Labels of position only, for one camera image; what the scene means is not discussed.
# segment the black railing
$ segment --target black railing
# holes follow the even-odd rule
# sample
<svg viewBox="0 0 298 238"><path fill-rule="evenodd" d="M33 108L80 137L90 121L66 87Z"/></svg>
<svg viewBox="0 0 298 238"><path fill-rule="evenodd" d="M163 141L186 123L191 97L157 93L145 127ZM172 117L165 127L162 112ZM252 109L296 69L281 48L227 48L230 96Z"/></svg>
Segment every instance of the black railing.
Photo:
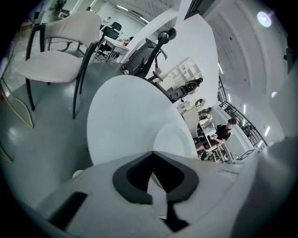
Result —
<svg viewBox="0 0 298 238"><path fill-rule="evenodd" d="M240 126L244 134L250 140L251 144L254 148L260 147L261 149L267 146L266 141L261 136L259 131L254 127L254 125L240 112L238 111L232 104L227 102L227 97L224 91L224 86L219 77L218 81L218 93L217 93L217 102L219 106L224 109L224 111L231 116L231 118L235 118L237 124Z"/></svg>

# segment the black cutout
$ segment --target black cutout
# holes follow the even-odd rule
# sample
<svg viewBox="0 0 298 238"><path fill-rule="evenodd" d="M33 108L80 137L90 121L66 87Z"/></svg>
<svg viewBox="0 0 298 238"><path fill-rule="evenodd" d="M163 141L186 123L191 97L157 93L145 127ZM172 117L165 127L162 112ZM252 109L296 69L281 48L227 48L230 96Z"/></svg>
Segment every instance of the black cutout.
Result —
<svg viewBox="0 0 298 238"><path fill-rule="evenodd" d="M66 226L75 216L86 197L87 194L83 192L73 193L67 201L59 207L58 211L53 214L53 216L49 219L49 222L61 230L65 230Z"/></svg>
<svg viewBox="0 0 298 238"><path fill-rule="evenodd" d="M151 174L154 173L167 193L168 212L164 223L178 231L188 223L180 220L173 205L187 200L198 186L197 174L189 167L170 159L159 152L148 152L121 166L113 175L115 189L129 202L152 204L147 193Z"/></svg>

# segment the round white table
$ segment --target round white table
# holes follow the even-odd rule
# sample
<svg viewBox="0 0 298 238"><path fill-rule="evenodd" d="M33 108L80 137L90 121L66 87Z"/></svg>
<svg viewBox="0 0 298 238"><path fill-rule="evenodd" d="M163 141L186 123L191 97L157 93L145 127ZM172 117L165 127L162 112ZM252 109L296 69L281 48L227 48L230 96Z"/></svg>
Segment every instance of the round white table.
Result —
<svg viewBox="0 0 298 238"><path fill-rule="evenodd" d="M153 150L198 159L175 106L151 83L131 75L116 76L98 89L87 139L94 165Z"/></svg>

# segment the white seat cushion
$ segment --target white seat cushion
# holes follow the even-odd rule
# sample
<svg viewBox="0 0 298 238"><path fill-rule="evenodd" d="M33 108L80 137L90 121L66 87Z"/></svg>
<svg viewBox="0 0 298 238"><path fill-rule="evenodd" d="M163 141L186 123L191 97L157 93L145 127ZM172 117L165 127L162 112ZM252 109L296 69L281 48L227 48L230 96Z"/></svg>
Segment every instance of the white seat cushion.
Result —
<svg viewBox="0 0 298 238"><path fill-rule="evenodd" d="M19 72L31 80L68 83L78 76L82 59L60 51L45 51L29 58Z"/></svg>

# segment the black t-shirt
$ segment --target black t-shirt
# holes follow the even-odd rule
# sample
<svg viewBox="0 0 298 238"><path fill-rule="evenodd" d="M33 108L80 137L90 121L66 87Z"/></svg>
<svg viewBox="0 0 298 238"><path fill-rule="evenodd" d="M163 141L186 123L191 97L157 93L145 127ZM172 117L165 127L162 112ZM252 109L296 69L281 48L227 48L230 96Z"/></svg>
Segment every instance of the black t-shirt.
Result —
<svg viewBox="0 0 298 238"><path fill-rule="evenodd" d="M231 133L228 133L230 130L225 128L226 125L218 125L217 126L217 139L225 139L227 140L230 136Z"/></svg>

